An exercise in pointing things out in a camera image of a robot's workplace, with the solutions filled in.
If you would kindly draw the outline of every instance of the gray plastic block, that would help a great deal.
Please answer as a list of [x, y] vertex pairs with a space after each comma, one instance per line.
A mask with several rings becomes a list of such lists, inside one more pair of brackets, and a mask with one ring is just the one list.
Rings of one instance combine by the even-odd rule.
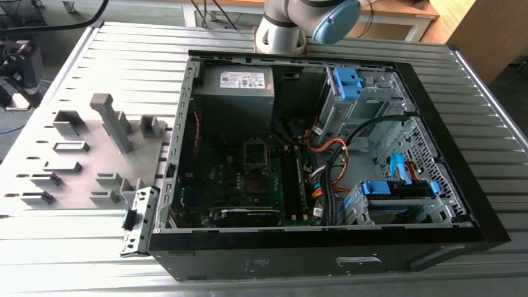
[[127, 135], [129, 135], [132, 133], [132, 128], [131, 128], [131, 123], [127, 119], [127, 115], [124, 114], [123, 111], [116, 111], [116, 116], [119, 123], [121, 124], [121, 127], [124, 129], [124, 132], [127, 133]]
[[60, 110], [53, 119], [53, 126], [63, 136], [77, 136], [76, 127], [83, 123], [83, 119], [75, 110]]
[[128, 204], [132, 204], [135, 197], [135, 188], [132, 187], [127, 178], [123, 179], [121, 186], [119, 188], [119, 194]]
[[20, 200], [27, 205], [48, 205], [53, 203], [55, 198], [47, 191], [40, 191], [23, 193]]
[[160, 138], [164, 135], [156, 116], [141, 116], [140, 131], [144, 138]]
[[113, 139], [119, 150], [121, 153], [129, 153], [132, 151], [132, 143], [127, 137], [127, 130], [123, 128], [123, 124], [113, 111], [112, 102], [113, 99], [109, 94], [93, 94], [89, 106], [100, 114], [107, 133]]
[[120, 187], [123, 178], [119, 173], [97, 173], [96, 181], [105, 189]]
[[112, 190], [95, 190], [89, 192], [88, 198], [95, 204], [116, 204], [120, 200]]
[[35, 173], [29, 176], [29, 180], [39, 188], [56, 187], [61, 183], [60, 177], [53, 173]]
[[84, 153], [89, 150], [89, 146], [85, 141], [63, 141], [55, 143], [53, 150], [57, 153]]
[[69, 159], [53, 160], [44, 164], [44, 171], [48, 172], [79, 172], [83, 166], [79, 164], [77, 161]]

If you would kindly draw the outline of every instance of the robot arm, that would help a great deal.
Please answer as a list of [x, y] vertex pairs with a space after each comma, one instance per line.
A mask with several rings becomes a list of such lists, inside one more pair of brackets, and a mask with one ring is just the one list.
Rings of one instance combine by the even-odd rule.
[[341, 40], [357, 22], [357, 0], [268, 0], [256, 31], [256, 47], [267, 54], [301, 54], [307, 35], [323, 45]]

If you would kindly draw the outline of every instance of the black device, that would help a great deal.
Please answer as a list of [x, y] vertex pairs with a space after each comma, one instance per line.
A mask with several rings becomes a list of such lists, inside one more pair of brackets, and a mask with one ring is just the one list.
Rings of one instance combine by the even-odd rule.
[[423, 270], [509, 241], [412, 66], [191, 51], [123, 256], [177, 280]]

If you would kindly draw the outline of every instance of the slotted metal table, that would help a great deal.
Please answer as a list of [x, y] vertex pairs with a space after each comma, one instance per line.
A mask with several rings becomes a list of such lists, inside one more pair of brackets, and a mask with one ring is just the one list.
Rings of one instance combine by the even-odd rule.
[[[527, 139], [461, 54], [444, 45], [360, 39], [343, 40], [335, 46], [309, 41], [308, 50], [312, 56], [413, 65], [512, 238], [491, 251], [457, 257], [419, 273], [179, 283], [153, 258], [119, 257], [123, 209], [56, 209], [53, 204], [29, 209], [15, 197], [4, 197], [3, 190], [23, 177], [17, 174], [37, 161], [36, 141], [55, 110], [88, 113], [92, 94], [111, 93], [128, 118], [156, 115], [172, 126], [187, 51], [251, 53], [252, 36], [252, 32], [233, 30], [111, 22], [87, 28], [0, 166], [0, 215], [9, 214], [0, 219], [0, 292], [53, 296], [91, 292], [141, 296], [513, 296], [525, 292]], [[164, 169], [160, 158], [157, 172]]]

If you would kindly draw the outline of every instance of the motherboard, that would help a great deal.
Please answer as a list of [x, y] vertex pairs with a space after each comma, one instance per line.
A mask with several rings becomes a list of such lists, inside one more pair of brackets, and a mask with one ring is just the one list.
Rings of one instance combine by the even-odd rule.
[[305, 226], [308, 152], [264, 137], [227, 141], [204, 131], [179, 176], [172, 219], [179, 228]]

